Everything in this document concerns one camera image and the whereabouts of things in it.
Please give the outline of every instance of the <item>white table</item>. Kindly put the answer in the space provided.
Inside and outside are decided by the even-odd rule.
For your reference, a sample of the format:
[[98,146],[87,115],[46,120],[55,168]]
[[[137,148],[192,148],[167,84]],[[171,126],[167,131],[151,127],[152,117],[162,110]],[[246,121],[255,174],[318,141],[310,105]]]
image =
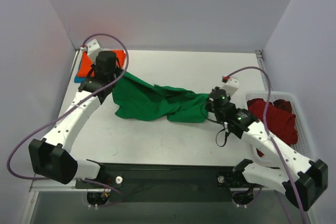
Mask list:
[[[215,86],[222,86],[222,76],[236,69],[258,67],[255,54],[138,50],[131,50],[129,54],[128,71],[133,75],[151,84],[186,88],[196,93],[210,93]],[[65,112],[77,92],[79,84],[73,79],[80,57],[75,62],[60,114]],[[265,90],[257,70],[245,70],[235,77],[240,82],[232,98],[237,107],[244,106],[246,91]],[[251,145],[234,135],[228,138],[225,147],[218,147],[215,136],[222,129],[220,125],[209,121],[173,123],[165,117],[153,122],[125,120],[115,116],[117,108],[112,95],[108,96],[78,135],[71,151],[74,158],[103,163],[216,166],[235,166],[244,158],[256,161]],[[56,184],[59,183],[36,181],[33,188],[53,190]]]

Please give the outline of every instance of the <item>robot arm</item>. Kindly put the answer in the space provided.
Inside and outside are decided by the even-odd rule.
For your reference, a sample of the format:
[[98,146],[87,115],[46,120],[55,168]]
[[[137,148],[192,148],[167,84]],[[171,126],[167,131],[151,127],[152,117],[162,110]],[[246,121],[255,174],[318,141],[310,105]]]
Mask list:
[[103,104],[113,87],[99,92],[81,105],[78,103],[115,80],[121,72],[116,62],[116,53],[101,51],[96,58],[96,64],[92,65],[95,76],[91,77],[92,71],[88,74],[68,110],[73,106],[78,108],[59,121],[41,140],[33,139],[31,141],[29,154],[35,173],[62,184],[67,184],[76,178],[94,179],[97,177],[101,169],[100,165],[85,159],[75,160],[70,155],[70,151],[78,133],[90,115]]
[[[230,102],[225,86],[214,89],[206,106],[213,112],[217,122],[226,132],[235,134],[262,151],[280,169],[263,167],[245,159],[234,170],[243,175],[246,182],[259,184],[285,194],[295,206],[297,201],[284,165],[271,139],[265,132],[264,124],[245,109],[238,109]],[[294,151],[274,134],[270,133],[279,147],[290,174],[298,189],[303,209],[307,211],[328,187],[328,166],[322,160],[316,162]]]
[[[81,105],[78,102],[108,85],[120,73],[120,69],[116,67],[116,55],[110,51],[99,52],[92,69],[95,76],[91,77],[89,73],[68,110],[73,106],[78,108],[59,121],[41,140],[33,139],[29,145],[34,172],[63,184],[72,179],[96,179],[104,173],[102,165],[89,160],[75,160],[70,155],[78,133],[90,115],[103,104],[113,87],[99,92]],[[238,80],[226,79],[223,87],[216,87],[209,94],[206,109],[215,114],[217,122],[224,126],[226,132],[235,134],[261,150],[280,169],[263,167],[245,159],[233,171],[242,175],[247,183],[259,184],[285,194],[293,205],[297,205],[293,188],[276,149],[265,132],[264,124],[248,110],[238,109],[230,103],[238,86]],[[275,135],[272,134],[272,137],[296,181],[304,210],[308,210],[328,186],[328,167],[321,160],[313,162],[295,152]]]

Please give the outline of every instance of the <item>white basket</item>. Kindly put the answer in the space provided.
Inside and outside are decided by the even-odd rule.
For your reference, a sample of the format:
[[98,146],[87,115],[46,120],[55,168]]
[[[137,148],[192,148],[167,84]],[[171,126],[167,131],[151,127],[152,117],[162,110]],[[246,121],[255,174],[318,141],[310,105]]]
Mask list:
[[[267,100],[267,91],[250,91],[245,93],[245,108],[247,107],[247,101],[255,99],[255,98],[262,98],[263,100]],[[308,130],[308,125],[306,122],[305,117],[303,116],[302,109],[298,103],[298,100],[292,95],[284,92],[272,91],[270,102],[274,102],[276,100],[283,99],[285,101],[289,101],[292,106],[292,113],[296,115],[296,123],[295,129],[298,131],[298,143],[291,145],[295,151],[301,153],[302,155],[312,159],[313,161],[316,160],[316,153],[313,148],[313,141],[311,139],[311,134]],[[256,158],[263,162],[263,163],[272,163],[266,156],[260,157],[257,153],[257,149],[253,147],[253,153],[255,154]]]

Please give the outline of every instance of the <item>white enclosure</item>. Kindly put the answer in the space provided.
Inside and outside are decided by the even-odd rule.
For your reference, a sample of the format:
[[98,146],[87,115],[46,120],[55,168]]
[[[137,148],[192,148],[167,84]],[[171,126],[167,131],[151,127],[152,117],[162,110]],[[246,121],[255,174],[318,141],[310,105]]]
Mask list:
[[[298,97],[317,154],[329,165],[329,188],[314,206],[318,219],[312,223],[334,223],[336,0],[0,0],[0,4],[1,197],[6,199],[1,203],[1,223],[19,222],[31,185],[7,172],[9,153],[24,136],[58,115],[74,48],[97,32],[111,33],[136,50],[264,50],[273,89]],[[117,45],[99,40],[104,47]],[[13,168],[32,174],[27,145],[14,157]]]

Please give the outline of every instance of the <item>red cloth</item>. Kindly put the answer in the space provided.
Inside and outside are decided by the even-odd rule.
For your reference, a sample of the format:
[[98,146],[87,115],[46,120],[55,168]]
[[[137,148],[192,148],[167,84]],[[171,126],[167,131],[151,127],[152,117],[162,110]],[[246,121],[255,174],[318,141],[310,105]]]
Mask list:
[[[290,102],[277,100],[276,106],[270,103],[267,111],[267,126],[269,130],[286,144],[296,144],[298,142],[298,132],[295,129],[295,114],[292,114]],[[262,122],[266,102],[263,99],[253,99],[247,102],[248,110],[256,115]]]

